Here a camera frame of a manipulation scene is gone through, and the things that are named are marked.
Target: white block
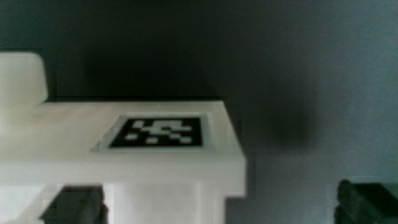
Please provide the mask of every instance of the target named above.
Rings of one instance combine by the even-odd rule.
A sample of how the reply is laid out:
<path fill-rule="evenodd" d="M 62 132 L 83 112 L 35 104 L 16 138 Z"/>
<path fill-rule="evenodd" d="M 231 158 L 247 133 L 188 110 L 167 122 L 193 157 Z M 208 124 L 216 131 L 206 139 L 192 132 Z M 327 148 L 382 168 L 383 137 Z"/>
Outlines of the white block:
<path fill-rule="evenodd" d="M 46 100 L 42 60 L 33 53 L 0 53 L 0 115 L 26 111 Z"/>
<path fill-rule="evenodd" d="M 37 217 L 60 191 L 60 185 L 1 184 L 0 186 L 0 223 L 44 224 Z"/>
<path fill-rule="evenodd" d="M 104 185 L 108 224 L 195 224 L 197 186 L 192 183 Z"/>

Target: gray background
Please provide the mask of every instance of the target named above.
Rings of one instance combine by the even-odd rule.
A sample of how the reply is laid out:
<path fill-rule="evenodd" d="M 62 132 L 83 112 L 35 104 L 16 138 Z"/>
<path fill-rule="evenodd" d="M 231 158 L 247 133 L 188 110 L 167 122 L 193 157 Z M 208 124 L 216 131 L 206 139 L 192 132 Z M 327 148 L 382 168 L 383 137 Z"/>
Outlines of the gray background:
<path fill-rule="evenodd" d="M 330 224 L 339 180 L 398 182 L 394 0 L 1 0 L 0 49 L 40 54 L 53 101 L 225 101 L 227 224 Z"/>

